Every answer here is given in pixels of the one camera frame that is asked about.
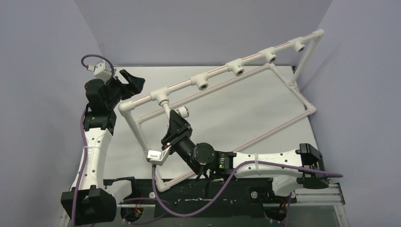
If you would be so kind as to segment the white plastic water faucet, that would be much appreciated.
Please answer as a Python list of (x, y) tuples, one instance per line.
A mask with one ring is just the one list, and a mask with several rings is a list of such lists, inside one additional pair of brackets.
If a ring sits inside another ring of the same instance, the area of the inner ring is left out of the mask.
[[(170, 106), (169, 106), (169, 101), (167, 101), (167, 100), (162, 101), (160, 103), (160, 106), (163, 108), (167, 119), (169, 119), (170, 118), (170, 112), (171, 112), (171, 109), (170, 109)], [(190, 115), (189, 114), (189, 109), (186, 106), (179, 107), (178, 109), (176, 109), (174, 111), (176, 113), (178, 113), (183, 118), (187, 118)]]

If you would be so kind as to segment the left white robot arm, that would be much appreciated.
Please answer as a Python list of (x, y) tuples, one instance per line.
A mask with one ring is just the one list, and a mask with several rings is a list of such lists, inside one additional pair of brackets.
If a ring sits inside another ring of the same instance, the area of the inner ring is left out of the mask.
[(135, 77), (126, 70), (119, 73), (126, 83), (117, 76), (110, 76), (92, 79), (84, 85), (88, 103), (80, 120), (81, 163), (71, 189), (61, 195), (61, 204), (73, 227), (112, 222), (117, 206), (124, 199), (134, 203), (140, 196), (134, 177), (104, 182), (107, 150), (117, 120), (114, 109), (120, 101), (140, 94), (145, 84), (144, 78)]

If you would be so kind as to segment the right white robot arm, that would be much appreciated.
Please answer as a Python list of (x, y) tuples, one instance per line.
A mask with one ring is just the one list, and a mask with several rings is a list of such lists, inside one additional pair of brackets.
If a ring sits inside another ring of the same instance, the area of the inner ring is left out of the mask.
[(243, 154), (215, 150), (206, 142), (191, 140), (192, 127), (178, 113), (171, 111), (169, 126), (161, 140), (162, 148), (177, 153), (196, 174), (208, 180), (264, 176), (271, 178), (266, 196), (278, 202), (296, 189), (324, 189), (329, 186), (323, 156), (308, 143), (280, 153)]

